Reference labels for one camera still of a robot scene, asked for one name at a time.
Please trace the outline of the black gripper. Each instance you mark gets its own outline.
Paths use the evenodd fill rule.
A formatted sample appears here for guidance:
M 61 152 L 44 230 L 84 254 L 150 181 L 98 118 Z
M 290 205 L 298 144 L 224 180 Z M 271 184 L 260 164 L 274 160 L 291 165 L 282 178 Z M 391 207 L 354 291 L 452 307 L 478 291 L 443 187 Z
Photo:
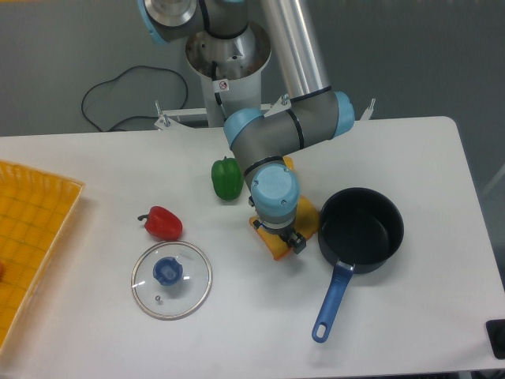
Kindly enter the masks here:
M 268 233 L 280 235 L 294 253 L 300 253 L 306 247 L 306 238 L 296 230 L 291 230 L 296 218 L 298 196 L 291 198 L 267 198 L 255 199 L 249 196 L 249 205 L 256 211 L 252 218 L 252 226 L 255 229 L 263 228 Z

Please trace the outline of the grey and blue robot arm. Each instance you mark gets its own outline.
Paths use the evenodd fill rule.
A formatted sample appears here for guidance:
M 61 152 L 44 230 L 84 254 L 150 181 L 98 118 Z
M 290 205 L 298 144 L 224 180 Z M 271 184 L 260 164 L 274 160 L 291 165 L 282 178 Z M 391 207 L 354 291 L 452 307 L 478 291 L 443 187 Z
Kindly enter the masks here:
M 140 1 L 144 24 L 161 43 L 185 39 L 200 75 L 208 122 L 221 126 L 251 193 L 254 226 L 293 251 L 305 248 L 296 225 L 300 190 L 284 157 L 349 131 L 348 96 L 334 92 L 306 1 L 264 1 L 267 23 L 249 19 L 245 1 Z M 285 109 L 262 113 L 261 73 L 272 55 L 288 95 Z

